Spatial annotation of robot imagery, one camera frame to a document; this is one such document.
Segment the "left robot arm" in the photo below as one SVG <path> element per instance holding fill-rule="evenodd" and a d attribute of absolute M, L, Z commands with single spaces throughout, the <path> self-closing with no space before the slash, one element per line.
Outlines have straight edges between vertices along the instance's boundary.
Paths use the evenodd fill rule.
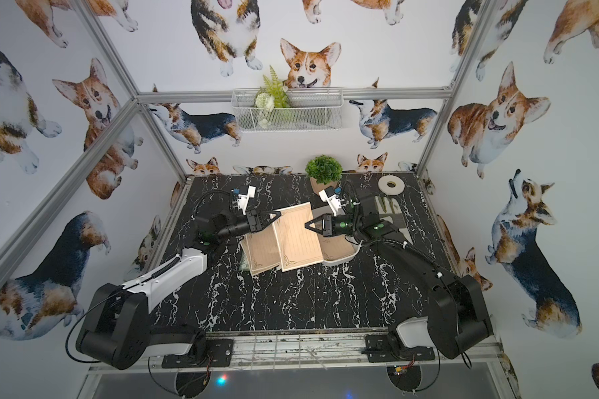
<path fill-rule="evenodd" d="M 191 223 L 191 243 L 172 259 L 122 285 L 104 284 L 82 317 L 75 348 L 90 363 L 126 370 L 150 357 L 185 357 L 202 364 L 209 357 L 206 334 L 198 328 L 173 330 L 151 324 L 151 312 L 187 282 L 201 276 L 224 254 L 230 240 L 259 233 L 281 217 L 277 210 L 223 210 Z"/>

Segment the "white tape roll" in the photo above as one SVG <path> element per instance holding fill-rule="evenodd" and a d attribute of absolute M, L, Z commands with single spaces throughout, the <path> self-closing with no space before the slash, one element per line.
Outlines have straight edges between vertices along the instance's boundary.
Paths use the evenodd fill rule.
<path fill-rule="evenodd" d="M 399 176 L 387 175 L 379 179 L 378 188 L 387 196 L 399 196 L 405 190 L 405 183 Z"/>

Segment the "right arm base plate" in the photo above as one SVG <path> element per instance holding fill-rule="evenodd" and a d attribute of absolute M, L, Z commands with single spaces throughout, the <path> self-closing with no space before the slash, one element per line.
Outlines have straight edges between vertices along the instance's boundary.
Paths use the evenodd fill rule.
<path fill-rule="evenodd" d="M 364 354 L 371 363 L 434 361 L 432 347 L 405 347 L 392 332 L 381 335 L 366 335 Z"/>

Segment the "artificial fern and flower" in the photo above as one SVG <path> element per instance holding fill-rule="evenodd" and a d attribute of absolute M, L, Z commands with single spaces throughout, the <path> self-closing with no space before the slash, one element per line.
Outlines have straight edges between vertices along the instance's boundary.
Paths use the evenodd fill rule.
<path fill-rule="evenodd" d="M 257 126 L 262 129 L 281 126 L 288 119 L 286 109 L 291 108 L 288 87 L 273 67 L 270 67 L 269 75 L 263 76 L 263 81 L 255 99 Z"/>

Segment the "white storage box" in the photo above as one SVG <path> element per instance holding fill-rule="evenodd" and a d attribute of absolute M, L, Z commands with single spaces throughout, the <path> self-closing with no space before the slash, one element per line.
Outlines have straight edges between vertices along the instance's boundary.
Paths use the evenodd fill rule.
<path fill-rule="evenodd" d="M 318 236 L 325 266 L 337 266 L 354 259 L 359 253 L 359 245 L 351 243 L 344 235 L 335 237 Z"/>

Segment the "tan stationery paper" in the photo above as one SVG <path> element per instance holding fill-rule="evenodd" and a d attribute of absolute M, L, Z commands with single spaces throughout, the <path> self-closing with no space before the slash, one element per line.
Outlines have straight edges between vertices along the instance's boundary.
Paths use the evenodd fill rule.
<path fill-rule="evenodd" d="M 241 248 L 252 276 L 281 265 L 281 255 L 273 226 L 259 233 L 246 234 L 241 241 Z"/>
<path fill-rule="evenodd" d="M 274 233 L 281 256 L 281 270 L 294 269 L 319 264 L 324 261 L 318 234 L 306 229 L 306 222 L 313 219 L 311 204 L 303 204 L 279 209 L 281 217 L 274 224 Z"/>

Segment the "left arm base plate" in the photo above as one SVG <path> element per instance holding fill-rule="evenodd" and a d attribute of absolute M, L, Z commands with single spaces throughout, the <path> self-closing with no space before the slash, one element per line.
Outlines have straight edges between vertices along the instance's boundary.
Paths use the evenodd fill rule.
<path fill-rule="evenodd" d="M 233 339 L 211 339 L 204 344 L 196 343 L 183 355 L 164 357 L 161 367 L 164 369 L 229 367 L 234 344 Z"/>

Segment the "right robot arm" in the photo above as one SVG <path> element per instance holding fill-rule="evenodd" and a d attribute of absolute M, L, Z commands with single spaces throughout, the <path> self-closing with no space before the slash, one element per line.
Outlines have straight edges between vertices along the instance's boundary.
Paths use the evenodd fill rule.
<path fill-rule="evenodd" d="M 469 275 L 459 277 L 443 270 L 414 247 L 394 224 L 396 214 L 380 214 L 371 197 L 345 198 L 333 189 L 321 191 L 319 197 L 330 212 L 305 223 L 306 229 L 326 238 L 351 237 L 358 246 L 396 267 L 427 299 L 423 316 L 389 330 L 387 339 L 394 357 L 430 347 L 448 359 L 466 358 L 469 349 L 493 335 L 478 282 Z"/>

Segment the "potted green plant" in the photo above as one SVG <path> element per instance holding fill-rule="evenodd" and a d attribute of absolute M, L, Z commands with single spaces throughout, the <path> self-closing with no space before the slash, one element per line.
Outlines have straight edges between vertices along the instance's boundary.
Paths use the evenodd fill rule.
<path fill-rule="evenodd" d="M 314 193 L 319 194 L 329 187 L 336 188 L 339 185 L 343 168 L 334 157 L 322 155 L 310 160 L 305 172 L 309 176 Z"/>

